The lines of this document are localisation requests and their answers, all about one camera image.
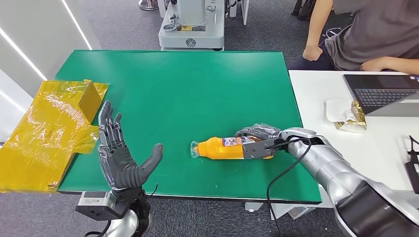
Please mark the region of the person's right hand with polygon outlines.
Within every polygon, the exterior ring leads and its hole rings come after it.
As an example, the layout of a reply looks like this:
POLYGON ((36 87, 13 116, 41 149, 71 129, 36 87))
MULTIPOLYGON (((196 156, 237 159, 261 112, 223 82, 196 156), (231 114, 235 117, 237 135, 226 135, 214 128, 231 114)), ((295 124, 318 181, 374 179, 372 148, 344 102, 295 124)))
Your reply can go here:
POLYGON ((308 45, 305 47, 302 57, 308 61, 317 61, 322 55, 323 50, 317 45, 308 45))

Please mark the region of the person's left hand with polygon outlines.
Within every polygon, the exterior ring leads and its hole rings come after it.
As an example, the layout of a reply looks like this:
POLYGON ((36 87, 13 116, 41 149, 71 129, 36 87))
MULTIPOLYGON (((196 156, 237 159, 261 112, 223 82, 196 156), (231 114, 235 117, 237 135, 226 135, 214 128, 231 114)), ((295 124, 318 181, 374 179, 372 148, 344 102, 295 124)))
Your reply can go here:
POLYGON ((380 72, 387 69, 389 57, 380 57, 369 60, 360 66, 361 71, 380 72))

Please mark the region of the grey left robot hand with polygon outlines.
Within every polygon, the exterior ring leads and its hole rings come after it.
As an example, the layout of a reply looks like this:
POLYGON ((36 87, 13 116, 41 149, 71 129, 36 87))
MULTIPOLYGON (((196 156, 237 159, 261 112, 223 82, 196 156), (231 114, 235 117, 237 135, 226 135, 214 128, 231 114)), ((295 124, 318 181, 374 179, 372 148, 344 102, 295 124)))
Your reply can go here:
POLYGON ((106 100, 98 114, 98 156, 102 173, 113 190, 141 187, 163 158, 163 145, 153 146, 151 155, 138 165, 130 154, 121 127, 122 114, 112 118, 113 107, 106 100))

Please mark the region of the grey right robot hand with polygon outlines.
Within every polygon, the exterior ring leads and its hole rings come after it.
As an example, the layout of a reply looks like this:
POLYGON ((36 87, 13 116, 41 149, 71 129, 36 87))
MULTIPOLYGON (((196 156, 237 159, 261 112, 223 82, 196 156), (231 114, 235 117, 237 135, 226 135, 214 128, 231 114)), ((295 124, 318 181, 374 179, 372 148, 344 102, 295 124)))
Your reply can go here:
POLYGON ((244 159, 262 159, 273 156, 281 149, 284 139, 282 130, 265 123, 256 123, 244 127, 235 133, 235 137, 252 137, 256 142, 242 145, 244 159))

